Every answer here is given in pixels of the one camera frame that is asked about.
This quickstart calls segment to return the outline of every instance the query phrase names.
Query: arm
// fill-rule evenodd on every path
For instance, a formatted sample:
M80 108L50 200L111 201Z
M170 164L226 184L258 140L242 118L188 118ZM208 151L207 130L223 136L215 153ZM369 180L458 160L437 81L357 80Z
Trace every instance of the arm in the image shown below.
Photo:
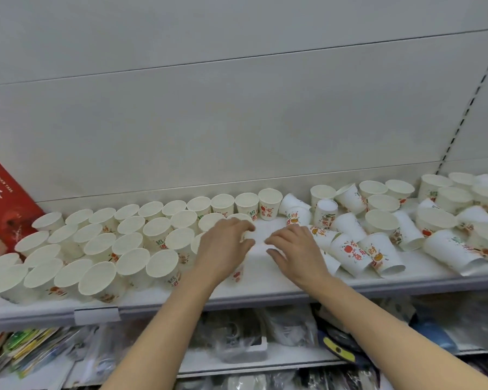
M157 315L137 338L101 390L170 390L206 301L215 287L237 268L254 245L240 242L254 225L219 220L201 238L193 269L183 273Z
M290 225L265 241L282 273L351 332L397 390L488 390L488 378L332 277L306 227Z

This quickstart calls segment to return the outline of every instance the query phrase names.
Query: hand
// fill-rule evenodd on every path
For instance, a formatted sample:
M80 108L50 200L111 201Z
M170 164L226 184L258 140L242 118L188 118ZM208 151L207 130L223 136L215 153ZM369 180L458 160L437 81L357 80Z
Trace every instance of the hand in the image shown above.
M216 287L244 261L255 240L240 240L244 232L254 230L247 220L219 220L201 237L194 270L202 272Z
M282 274L309 295L314 296L322 282L331 277L320 248L307 227L288 225L264 242L284 252L285 257L277 249L267 250Z

